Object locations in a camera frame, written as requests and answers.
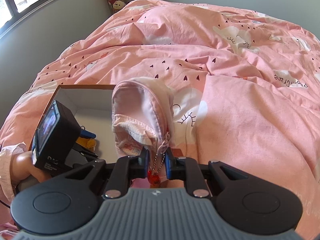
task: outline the metal screw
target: metal screw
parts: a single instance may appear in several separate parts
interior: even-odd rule
[[[196,189],[194,192],[193,192],[193,195],[195,197],[207,197],[209,196],[209,191],[207,191],[206,189]]]
[[[110,190],[106,191],[105,195],[108,198],[118,198],[118,197],[120,197],[121,192],[116,189],[110,189]]]

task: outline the bed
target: bed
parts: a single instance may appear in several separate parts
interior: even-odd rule
[[[38,73],[0,131],[29,145],[60,84],[160,79],[174,91],[176,147],[294,192],[297,232],[320,232],[320,42],[260,12],[136,0]]]

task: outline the black round knob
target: black round knob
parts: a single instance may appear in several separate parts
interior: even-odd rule
[[[61,192],[43,193],[33,201],[35,209],[44,214],[61,213],[66,210],[70,204],[70,197]]]
[[[276,235],[297,226],[302,205],[289,190],[265,180],[235,180],[218,195],[215,207],[230,225],[255,235]]]
[[[249,193],[242,203],[247,210],[257,214],[270,214],[280,207],[280,200],[267,192]]]
[[[102,198],[81,180],[50,179],[18,193],[11,204],[20,229],[39,235],[71,232],[97,213]]]

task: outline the hand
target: hand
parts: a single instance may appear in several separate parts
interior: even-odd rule
[[[10,162],[10,177],[12,186],[17,186],[20,181],[30,175],[39,182],[44,182],[51,178],[46,171],[42,171],[32,164],[32,151],[12,155]]]

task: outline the black cable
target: black cable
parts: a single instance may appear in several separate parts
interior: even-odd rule
[[[6,206],[7,208],[10,208],[10,206],[7,205],[6,203],[4,203],[2,200],[0,200],[0,203],[1,203],[2,205]]]

